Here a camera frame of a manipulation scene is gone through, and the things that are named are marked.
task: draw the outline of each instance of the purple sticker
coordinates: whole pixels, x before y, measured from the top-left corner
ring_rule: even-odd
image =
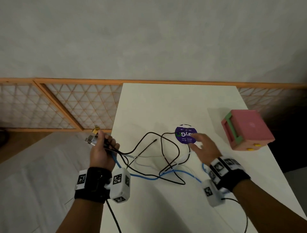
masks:
[[[196,139],[190,136],[192,133],[197,133],[197,131],[188,124],[182,124],[175,130],[177,140],[183,144],[196,142]]]

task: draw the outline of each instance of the lattice panel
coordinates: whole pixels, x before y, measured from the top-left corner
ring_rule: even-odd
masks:
[[[277,109],[297,106],[306,101],[307,90],[238,88],[248,109],[257,110],[263,118],[271,116]]]
[[[31,83],[0,84],[0,127],[74,129]]]
[[[47,84],[85,129],[112,129],[122,85]]]

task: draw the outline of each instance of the green handle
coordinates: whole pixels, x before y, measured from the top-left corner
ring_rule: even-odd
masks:
[[[242,136],[238,136],[237,135],[237,132],[235,131],[235,128],[232,124],[232,122],[230,121],[230,118],[232,117],[232,114],[231,112],[229,112],[226,116],[225,116],[225,120],[227,121],[229,127],[230,127],[230,130],[235,138],[235,142],[236,144],[240,144],[242,141],[243,141],[243,137]]]

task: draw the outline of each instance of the wristband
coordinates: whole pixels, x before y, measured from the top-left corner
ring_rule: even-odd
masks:
[[[104,168],[91,167],[79,172],[76,185],[75,199],[104,203],[110,198],[110,190],[104,186],[110,183],[112,173]]]
[[[232,192],[240,181],[250,179],[244,168],[233,158],[222,156],[214,159],[209,168],[208,175],[219,190],[226,188]]]

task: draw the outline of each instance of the pink and green toy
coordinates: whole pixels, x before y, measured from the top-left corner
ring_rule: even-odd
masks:
[[[254,151],[275,140],[256,110],[231,110],[222,120],[230,146],[236,151]]]

